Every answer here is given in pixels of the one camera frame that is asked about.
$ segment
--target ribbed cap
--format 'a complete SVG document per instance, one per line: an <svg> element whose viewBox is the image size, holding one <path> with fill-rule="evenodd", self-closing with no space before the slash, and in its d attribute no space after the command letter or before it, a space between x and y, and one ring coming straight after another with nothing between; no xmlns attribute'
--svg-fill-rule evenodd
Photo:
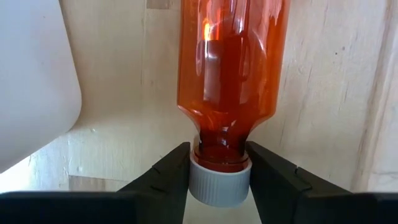
<svg viewBox="0 0 398 224"><path fill-rule="evenodd" d="M252 163L235 173L206 169L190 155L189 191L200 202L214 207L238 207L248 196Z"/></svg>

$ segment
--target amber plastic bottle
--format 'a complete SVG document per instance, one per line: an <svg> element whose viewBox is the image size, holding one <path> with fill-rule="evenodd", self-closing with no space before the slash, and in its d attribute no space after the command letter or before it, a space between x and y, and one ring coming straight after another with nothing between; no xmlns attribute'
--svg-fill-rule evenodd
<svg viewBox="0 0 398 224"><path fill-rule="evenodd" d="M275 113L290 0L182 0L178 107L195 161L239 172L250 131Z"/></svg>

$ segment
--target white container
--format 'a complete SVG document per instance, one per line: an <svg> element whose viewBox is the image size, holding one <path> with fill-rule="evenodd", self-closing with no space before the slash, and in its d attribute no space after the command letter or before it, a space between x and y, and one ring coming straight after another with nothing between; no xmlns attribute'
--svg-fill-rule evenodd
<svg viewBox="0 0 398 224"><path fill-rule="evenodd" d="M0 1L0 173L68 131L80 108L59 1Z"/></svg>

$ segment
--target bottle neck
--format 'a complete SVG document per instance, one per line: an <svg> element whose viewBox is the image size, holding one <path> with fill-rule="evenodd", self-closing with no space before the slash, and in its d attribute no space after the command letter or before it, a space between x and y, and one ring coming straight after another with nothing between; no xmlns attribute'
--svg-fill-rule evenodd
<svg viewBox="0 0 398 224"><path fill-rule="evenodd" d="M219 172L239 172L245 168L248 156L244 146L248 134L234 134L225 130L200 131L200 143L195 148L199 165Z"/></svg>

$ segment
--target wooden panel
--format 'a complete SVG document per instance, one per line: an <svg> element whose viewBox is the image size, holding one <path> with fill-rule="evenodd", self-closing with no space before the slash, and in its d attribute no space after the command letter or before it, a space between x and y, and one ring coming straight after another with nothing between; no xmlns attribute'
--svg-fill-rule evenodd
<svg viewBox="0 0 398 224"><path fill-rule="evenodd" d="M146 10L143 52L142 162L150 167L197 131L177 108L180 13Z"/></svg>
<svg viewBox="0 0 398 224"><path fill-rule="evenodd" d="M82 90L69 172L132 180L142 166L144 0L61 1Z"/></svg>
<svg viewBox="0 0 398 224"><path fill-rule="evenodd" d="M277 112L251 139L350 189L385 11L386 1L292 1Z"/></svg>
<svg viewBox="0 0 398 224"><path fill-rule="evenodd" d="M398 190L398 2L388 1L386 29L378 61L356 177L357 191Z"/></svg>

